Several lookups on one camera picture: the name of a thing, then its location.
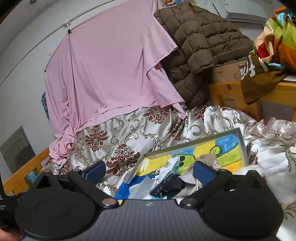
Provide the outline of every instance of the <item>floral bedspread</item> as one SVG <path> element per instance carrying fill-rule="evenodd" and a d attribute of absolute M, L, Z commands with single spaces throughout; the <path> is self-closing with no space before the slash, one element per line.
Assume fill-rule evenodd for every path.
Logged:
<path fill-rule="evenodd" d="M 268 123 L 225 107 L 202 106 L 186 111 L 182 120 L 174 109 L 140 108 L 81 131 L 68 161 L 58 166 L 49 160 L 44 169 L 64 174 L 103 160 L 107 171 L 97 184 L 114 196 L 142 154 L 240 128 L 247 148 L 249 169 L 265 178 L 284 209 L 278 232 L 281 240 L 296 240 L 296 123 L 272 118 Z"/>

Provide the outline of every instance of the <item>blue gripper pad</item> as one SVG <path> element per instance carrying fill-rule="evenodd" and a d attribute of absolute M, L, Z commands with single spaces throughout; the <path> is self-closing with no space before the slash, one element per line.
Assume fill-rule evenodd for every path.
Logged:
<path fill-rule="evenodd" d="M 96 185 L 106 174 L 106 165 L 103 161 L 98 161 L 89 168 L 82 171 L 81 175 Z"/>
<path fill-rule="evenodd" d="M 201 161 L 196 161 L 193 165 L 193 175 L 203 186 L 214 180 L 216 173 L 216 170 Z"/>

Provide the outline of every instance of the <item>red fabric patch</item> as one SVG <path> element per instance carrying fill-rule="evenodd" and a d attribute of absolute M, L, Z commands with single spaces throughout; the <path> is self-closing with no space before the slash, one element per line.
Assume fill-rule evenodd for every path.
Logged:
<path fill-rule="evenodd" d="M 268 56 L 270 56 L 264 42 L 257 49 L 257 53 L 260 58 L 267 58 Z"/>

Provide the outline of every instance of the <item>pink sheet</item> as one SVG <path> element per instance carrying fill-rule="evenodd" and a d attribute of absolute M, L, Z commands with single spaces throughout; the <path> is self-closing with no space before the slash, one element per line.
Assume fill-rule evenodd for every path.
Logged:
<path fill-rule="evenodd" d="M 66 162 L 78 131 L 140 107 L 184 100 L 159 61 L 177 46 L 154 19 L 155 0 L 129 0 L 105 10 L 66 35 L 45 72 L 53 135 L 50 156 Z"/>

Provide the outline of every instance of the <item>gray ribbed surface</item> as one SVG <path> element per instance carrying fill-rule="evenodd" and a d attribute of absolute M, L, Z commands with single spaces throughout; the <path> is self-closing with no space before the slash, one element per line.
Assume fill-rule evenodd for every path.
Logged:
<path fill-rule="evenodd" d="M 68 241 L 191 241 L 223 240 L 201 220 L 198 212 L 180 208 L 174 200 L 125 200 L 113 210 L 103 211 L 85 233 Z M 275 237 L 261 241 L 276 241 Z"/>

